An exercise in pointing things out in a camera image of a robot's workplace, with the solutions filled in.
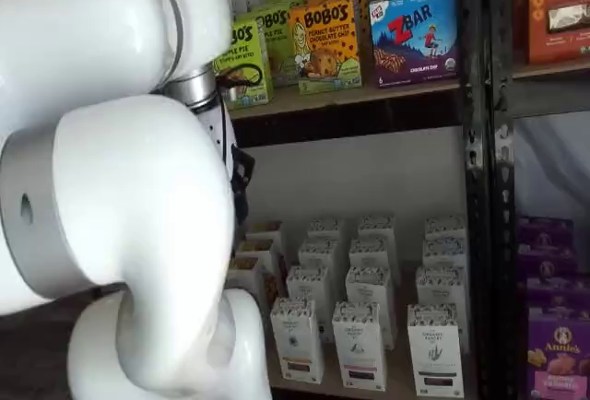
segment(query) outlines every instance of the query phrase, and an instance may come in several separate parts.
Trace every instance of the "annie's logo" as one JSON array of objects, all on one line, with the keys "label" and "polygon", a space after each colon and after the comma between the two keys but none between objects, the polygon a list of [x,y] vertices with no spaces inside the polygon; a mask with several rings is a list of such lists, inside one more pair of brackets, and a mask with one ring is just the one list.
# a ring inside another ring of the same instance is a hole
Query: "annie's logo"
[{"label": "annie's logo", "polygon": [[571,345],[573,340],[572,331],[570,328],[561,326],[553,333],[553,340],[555,343],[547,343],[545,349],[547,351],[572,352],[573,354],[580,354],[580,348],[577,345]]}]

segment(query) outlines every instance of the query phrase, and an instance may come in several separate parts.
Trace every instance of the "bobo's box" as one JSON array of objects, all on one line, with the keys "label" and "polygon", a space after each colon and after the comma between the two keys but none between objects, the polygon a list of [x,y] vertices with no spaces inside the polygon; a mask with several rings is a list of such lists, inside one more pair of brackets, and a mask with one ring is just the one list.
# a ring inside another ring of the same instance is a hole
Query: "bobo's box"
[{"label": "bobo's box", "polygon": [[295,6],[289,29],[302,94],[361,86],[354,0],[330,0],[315,6]]},{"label": "bobo's box", "polygon": [[260,73],[244,64],[258,67],[262,79],[255,87],[232,88],[224,98],[231,110],[268,103],[273,97],[265,31],[255,18],[233,23],[230,50],[218,57],[213,67],[216,75],[227,74],[232,80],[258,80]]}]

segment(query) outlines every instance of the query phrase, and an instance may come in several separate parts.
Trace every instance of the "white wall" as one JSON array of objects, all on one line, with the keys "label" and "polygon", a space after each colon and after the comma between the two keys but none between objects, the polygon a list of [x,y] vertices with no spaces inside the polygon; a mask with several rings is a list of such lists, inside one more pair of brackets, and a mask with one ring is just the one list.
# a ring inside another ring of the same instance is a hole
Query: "white wall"
[{"label": "white wall", "polygon": [[395,211],[401,259],[419,260],[426,217],[465,211],[460,128],[259,147],[251,220],[279,218],[289,254],[317,215]]}]

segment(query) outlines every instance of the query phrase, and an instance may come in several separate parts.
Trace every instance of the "white tea box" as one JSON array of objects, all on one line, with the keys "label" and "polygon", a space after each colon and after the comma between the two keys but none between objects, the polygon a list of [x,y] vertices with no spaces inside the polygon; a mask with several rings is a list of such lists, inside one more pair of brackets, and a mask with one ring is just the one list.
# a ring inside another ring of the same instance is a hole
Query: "white tea box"
[{"label": "white tea box", "polygon": [[467,267],[466,239],[461,237],[441,237],[422,243],[422,264],[427,267],[457,266]]},{"label": "white tea box", "polygon": [[379,305],[379,324],[385,349],[393,349],[397,339],[394,289],[386,268],[357,268],[352,266],[347,275],[348,301],[375,302]]},{"label": "white tea box", "polygon": [[287,295],[284,283],[285,269],[281,269],[280,254],[274,241],[242,241],[236,251],[236,257],[254,257],[262,263],[268,306],[273,306],[277,297]]},{"label": "white tea box", "polygon": [[348,260],[345,260],[338,239],[308,237],[299,249],[299,263],[305,268],[327,268],[335,300],[345,298],[344,279],[348,271]]},{"label": "white tea box", "polygon": [[391,271],[387,238],[372,234],[353,239],[348,250],[350,266],[358,268],[385,268]]},{"label": "white tea box", "polygon": [[248,291],[258,304],[265,326],[268,326],[270,305],[268,305],[266,299],[265,279],[261,261],[257,258],[247,257],[230,259],[225,288],[238,288]]},{"label": "white tea box", "polygon": [[453,304],[457,312],[457,324],[461,349],[469,352],[469,323],[463,268],[427,268],[421,266],[416,272],[416,291],[421,305]]},{"label": "white tea box", "polygon": [[385,391],[387,366],[377,303],[339,302],[332,319],[342,383]]},{"label": "white tea box", "polygon": [[296,262],[287,253],[285,224],[279,220],[253,223],[246,230],[245,238],[247,241],[273,241],[286,268]]},{"label": "white tea box", "polygon": [[407,335],[416,394],[464,397],[459,329],[453,305],[408,305]]},{"label": "white tea box", "polygon": [[324,354],[315,317],[315,302],[278,298],[270,320],[283,377],[297,382],[321,383]]},{"label": "white tea box", "polygon": [[424,227],[424,239],[433,241],[441,237],[460,237],[466,239],[465,218],[461,215],[427,218]]},{"label": "white tea box", "polygon": [[384,236],[387,239],[387,255],[392,279],[399,285],[402,277],[397,261],[397,248],[395,246],[395,215],[368,215],[359,220],[359,237],[374,234]]},{"label": "white tea box", "polygon": [[334,343],[332,330],[332,314],[336,301],[332,294],[332,284],[328,275],[328,268],[304,268],[293,266],[287,277],[289,297],[305,298],[315,301],[315,314],[320,331],[320,339],[324,343]]}]

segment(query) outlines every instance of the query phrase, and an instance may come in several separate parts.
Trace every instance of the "bobo's peanut butter chocolate chip box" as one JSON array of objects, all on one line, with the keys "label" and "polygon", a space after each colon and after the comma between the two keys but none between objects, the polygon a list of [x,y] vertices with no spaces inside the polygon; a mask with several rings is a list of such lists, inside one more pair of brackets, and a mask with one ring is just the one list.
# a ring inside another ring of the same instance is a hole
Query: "bobo's peanut butter chocolate chip box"
[{"label": "bobo's peanut butter chocolate chip box", "polygon": [[300,93],[361,86],[358,22],[354,0],[291,9],[289,28]]}]

